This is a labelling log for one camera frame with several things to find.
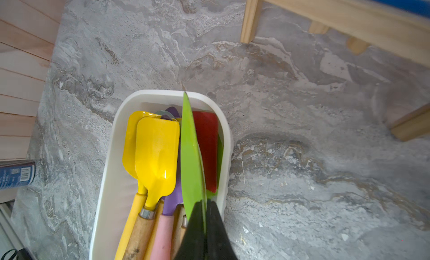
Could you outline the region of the light blue trowel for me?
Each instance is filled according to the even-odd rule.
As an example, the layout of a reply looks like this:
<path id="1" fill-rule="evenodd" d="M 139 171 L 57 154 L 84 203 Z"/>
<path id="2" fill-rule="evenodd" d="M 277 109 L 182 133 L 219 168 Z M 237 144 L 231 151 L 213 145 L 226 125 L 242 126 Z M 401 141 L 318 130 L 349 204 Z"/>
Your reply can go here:
<path id="1" fill-rule="evenodd" d="M 156 112 L 157 115 L 161 116 L 161 119 L 163 120 L 169 120 L 169 121 L 177 121 L 173 114 L 166 110 L 161 110 Z"/>

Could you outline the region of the white plastic storage box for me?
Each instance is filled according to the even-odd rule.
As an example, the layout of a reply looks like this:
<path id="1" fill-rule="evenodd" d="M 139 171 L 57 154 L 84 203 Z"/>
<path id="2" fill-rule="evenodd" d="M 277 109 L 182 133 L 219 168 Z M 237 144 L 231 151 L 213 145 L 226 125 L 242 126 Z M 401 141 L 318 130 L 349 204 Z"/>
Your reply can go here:
<path id="1" fill-rule="evenodd" d="M 97 203 L 89 258 L 91 260 L 112 260 L 120 242 L 138 182 L 128 174 L 122 163 L 127 122 L 135 111 L 155 112 L 170 106 L 182 109 L 183 91 L 140 90 L 129 95 L 118 108 L 111 130 Z M 188 92 L 193 110 L 213 112 L 219 121 L 219 134 L 223 139 L 224 153 L 221 164 L 219 186 L 214 201 L 221 215 L 225 214 L 228 181 L 230 179 L 231 157 L 234 140 L 231 128 L 221 108 L 209 97 Z"/>

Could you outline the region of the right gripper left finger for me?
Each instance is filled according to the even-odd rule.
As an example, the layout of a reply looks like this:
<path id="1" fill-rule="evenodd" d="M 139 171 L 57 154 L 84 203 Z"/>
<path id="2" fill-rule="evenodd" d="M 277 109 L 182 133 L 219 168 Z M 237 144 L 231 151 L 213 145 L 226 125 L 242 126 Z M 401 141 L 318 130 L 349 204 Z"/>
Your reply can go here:
<path id="1" fill-rule="evenodd" d="M 174 260 L 203 260 L 205 255 L 206 236 L 204 232 L 203 201 L 196 202 L 193 207 L 188 226 L 181 246 Z"/>

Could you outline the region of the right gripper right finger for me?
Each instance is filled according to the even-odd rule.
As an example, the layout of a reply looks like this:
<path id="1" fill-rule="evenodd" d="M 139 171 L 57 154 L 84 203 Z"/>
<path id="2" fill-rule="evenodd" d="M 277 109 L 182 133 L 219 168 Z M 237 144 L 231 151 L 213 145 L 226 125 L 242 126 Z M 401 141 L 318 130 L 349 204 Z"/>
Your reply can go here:
<path id="1" fill-rule="evenodd" d="M 206 259 L 238 260 L 215 201 L 207 200 L 206 209 Z"/>

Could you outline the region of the green trowel wooden handle back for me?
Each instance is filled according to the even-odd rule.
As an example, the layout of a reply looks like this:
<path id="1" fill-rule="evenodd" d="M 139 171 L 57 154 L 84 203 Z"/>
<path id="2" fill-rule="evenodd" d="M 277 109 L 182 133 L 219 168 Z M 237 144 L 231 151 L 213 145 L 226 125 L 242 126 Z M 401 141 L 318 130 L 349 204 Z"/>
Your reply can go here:
<path id="1" fill-rule="evenodd" d="M 206 227 L 206 183 L 193 112 L 187 93 L 183 94 L 180 140 L 181 185 L 187 217 L 191 218 L 194 204 L 201 203 L 203 232 Z"/>

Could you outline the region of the yellow shovel wooden handle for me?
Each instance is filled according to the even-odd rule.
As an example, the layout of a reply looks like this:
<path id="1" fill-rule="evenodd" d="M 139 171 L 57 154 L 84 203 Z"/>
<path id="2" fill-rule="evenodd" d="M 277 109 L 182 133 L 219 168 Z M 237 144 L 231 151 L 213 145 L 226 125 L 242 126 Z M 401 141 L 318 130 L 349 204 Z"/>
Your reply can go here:
<path id="1" fill-rule="evenodd" d="M 164 120 L 144 111 L 129 117 L 124 154 L 134 153 L 134 170 L 147 190 L 147 198 L 135 220 L 125 260 L 141 260 L 147 251 L 157 204 L 175 188 L 179 139 L 180 125 L 175 120 Z"/>

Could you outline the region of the green trowel wooden handle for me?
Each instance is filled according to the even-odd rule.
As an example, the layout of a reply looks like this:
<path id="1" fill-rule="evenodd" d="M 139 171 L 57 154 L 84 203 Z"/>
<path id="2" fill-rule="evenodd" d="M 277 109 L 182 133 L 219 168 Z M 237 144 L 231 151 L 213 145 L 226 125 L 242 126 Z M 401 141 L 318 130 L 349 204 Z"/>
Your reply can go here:
<path id="1" fill-rule="evenodd" d="M 181 185 L 187 217 L 191 218 L 194 204 L 201 203 L 203 232 L 206 227 L 206 183 L 193 112 L 187 93 L 183 94 L 180 140 Z"/>
<path id="2" fill-rule="evenodd" d="M 172 240 L 171 240 L 171 259 L 173 260 L 178 253 L 178 250 L 183 241 L 183 237 L 185 231 L 187 229 L 187 216 L 185 212 L 185 208 L 183 204 L 178 205 L 175 211 L 175 223 L 172 232 Z"/>

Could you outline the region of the purple shovel pink handle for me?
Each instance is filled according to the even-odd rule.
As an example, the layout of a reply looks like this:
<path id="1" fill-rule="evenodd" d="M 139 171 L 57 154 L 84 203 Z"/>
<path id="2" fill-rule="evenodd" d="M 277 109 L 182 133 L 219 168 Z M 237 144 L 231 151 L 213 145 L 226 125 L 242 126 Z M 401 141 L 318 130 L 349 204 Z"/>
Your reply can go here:
<path id="1" fill-rule="evenodd" d="M 178 156 L 176 184 L 173 192 L 164 198 L 162 214 L 159 217 L 156 237 L 152 247 L 150 260 L 169 260 L 171 256 L 171 240 L 175 221 L 175 211 L 183 203 L 180 181 L 180 156 Z"/>

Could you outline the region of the red shovel wooden handle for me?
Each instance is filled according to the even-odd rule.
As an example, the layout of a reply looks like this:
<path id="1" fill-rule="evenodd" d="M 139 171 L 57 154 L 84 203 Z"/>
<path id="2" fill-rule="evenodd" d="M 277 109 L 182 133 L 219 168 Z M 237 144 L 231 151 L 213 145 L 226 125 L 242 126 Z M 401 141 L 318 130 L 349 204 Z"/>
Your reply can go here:
<path id="1" fill-rule="evenodd" d="M 198 144 L 202 155 L 206 189 L 217 191 L 218 119 L 215 113 L 193 111 Z"/>

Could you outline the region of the yellow shovel blue-tipped handle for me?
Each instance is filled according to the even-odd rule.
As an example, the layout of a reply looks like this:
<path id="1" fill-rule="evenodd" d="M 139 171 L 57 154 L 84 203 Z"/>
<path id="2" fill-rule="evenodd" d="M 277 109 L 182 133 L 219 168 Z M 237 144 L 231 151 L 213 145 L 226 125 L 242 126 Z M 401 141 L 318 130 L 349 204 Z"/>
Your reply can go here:
<path id="1" fill-rule="evenodd" d="M 133 112 L 128 119 L 122 163 L 125 170 L 138 181 L 138 191 L 135 194 L 131 211 L 127 218 L 127 222 L 125 224 L 125 227 L 116 251 L 115 260 L 123 259 L 126 247 L 128 245 L 129 239 L 132 234 L 132 230 L 133 230 L 136 218 L 138 216 L 138 213 L 141 211 L 141 208 L 143 207 L 147 197 L 148 190 L 139 181 L 137 176 L 137 171 L 135 170 L 137 124 L 141 119 L 145 117 L 159 119 L 161 116 L 154 113 L 136 111 L 136 112 Z"/>

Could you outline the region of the green trowel wooden handle front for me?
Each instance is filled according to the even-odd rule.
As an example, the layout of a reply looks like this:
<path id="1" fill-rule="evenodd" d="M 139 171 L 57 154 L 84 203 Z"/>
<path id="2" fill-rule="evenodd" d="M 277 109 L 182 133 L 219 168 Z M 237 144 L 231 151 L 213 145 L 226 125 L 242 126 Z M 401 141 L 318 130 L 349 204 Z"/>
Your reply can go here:
<path id="1" fill-rule="evenodd" d="M 172 232 L 172 240 L 171 240 L 171 259 L 173 260 L 178 253 L 178 250 L 183 241 L 183 237 L 185 231 L 187 229 L 187 216 L 185 212 L 185 208 L 183 204 L 178 205 L 175 211 L 175 223 Z"/>

